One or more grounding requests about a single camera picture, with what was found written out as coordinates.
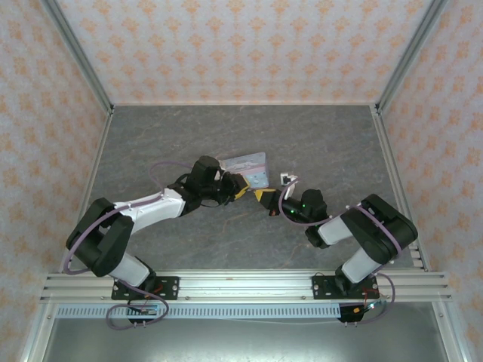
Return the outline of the pastel patterned card box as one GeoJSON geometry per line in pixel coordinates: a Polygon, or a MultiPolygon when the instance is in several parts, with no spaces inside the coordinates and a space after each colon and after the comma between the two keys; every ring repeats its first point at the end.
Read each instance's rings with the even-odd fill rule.
{"type": "Polygon", "coordinates": [[[265,189],[269,187],[265,152],[220,160],[220,166],[230,173],[241,174],[247,180],[251,189],[265,189]]]}

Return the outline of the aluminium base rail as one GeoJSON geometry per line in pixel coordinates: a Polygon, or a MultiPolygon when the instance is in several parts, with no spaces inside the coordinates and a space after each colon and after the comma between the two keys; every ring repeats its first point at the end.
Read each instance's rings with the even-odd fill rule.
{"type": "MultiPolygon", "coordinates": [[[[313,300],[312,277],[332,275],[332,271],[315,269],[251,269],[251,270],[170,270],[161,276],[180,278],[178,303],[208,302],[300,302],[313,300]]],[[[377,276],[377,286],[383,295],[395,285],[397,302],[452,301],[455,296],[444,272],[420,268],[394,269],[377,276]]],[[[108,303],[111,301],[113,279],[82,275],[50,274],[47,276],[40,301],[72,303],[108,303]]]]}

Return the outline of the aluminium side rail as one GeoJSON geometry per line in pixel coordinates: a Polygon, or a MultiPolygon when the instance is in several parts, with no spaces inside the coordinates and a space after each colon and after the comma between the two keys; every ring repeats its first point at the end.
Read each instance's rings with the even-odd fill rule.
{"type": "MultiPolygon", "coordinates": [[[[377,104],[371,106],[371,114],[374,121],[378,140],[382,149],[384,161],[386,163],[386,168],[389,173],[389,179],[395,195],[395,202],[397,204],[398,211],[406,216],[414,224],[417,224],[414,221],[413,215],[411,214],[410,204],[408,202],[407,196],[405,194],[405,189],[401,181],[395,155],[392,150],[385,125],[383,123],[382,115],[380,114],[380,110],[377,108],[377,104]]],[[[409,249],[411,251],[411,258],[413,260],[414,267],[422,269],[424,272],[429,272],[430,265],[427,260],[426,251],[421,245],[420,240],[417,239],[409,247],[409,249]]]]}
{"type": "Polygon", "coordinates": [[[94,160],[93,160],[92,165],[91,165],[91,170],[88,174],[88,181],[87,181],[87,184],[85,186],[85,189],[84,189],[84,192],[83,192],[83,195],[82,195],[81,203],[79,205],[78,220],[81,219],[81,217],[84,215],[84,212],[87,210],[87,207],[88,207],[88,202],[89,202],[89,198],[90,198],[90,195],[91,195],[91,190],[92,190],[93,185],[94,185],[94,181],[95,181],[95,177],[96,177],[96,173],[97,173],[97,168],[99,166],[100,159],[102,157],[103,147],[105,145],[106,138],[108,136],[110,124],[112,122],[112,115],[113,115],[113,109],[109,109],[108,112],[107,112],[107,115],[106,115],[106,119],[105,119],[105,122],[104,122],[102,132],[100,134],[100,138],[99,138],[99,142],[97,144],[96,152],[94,153],[94,160]]]}

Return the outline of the aluminium frame post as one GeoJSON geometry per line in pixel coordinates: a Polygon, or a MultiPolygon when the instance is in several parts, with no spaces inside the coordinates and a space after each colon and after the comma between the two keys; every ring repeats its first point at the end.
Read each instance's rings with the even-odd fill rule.
{"type": "Polygon", "coordinates": [[[419,54],[447,3],[448,0],[431,0],[429,3],[429,7],[411,36],[408,46],[405,48],[394,72],[390,76],[380,100],[375,104],[375,110],[378,115],[382,115],[388,109],[392,98],[395,96],[396,91],[403,82],[408,70],[419,54]]]}
{"type": "Polygon", "coordinates": [[[58,0],[39,0],[47,11],[48,16],[51,18],[53,24],[56,26],[60,37],[63,39],[63,43],[69,49],[73,59],[78,65],[81,74],[88,83],[90,89],[93,91],[98,103],[111,115],[114,109],[114,104],[109,99],[107,92],[105,91],[94,67],[91,65],[81,42],[73,31],[66,18],[58,0]]]}

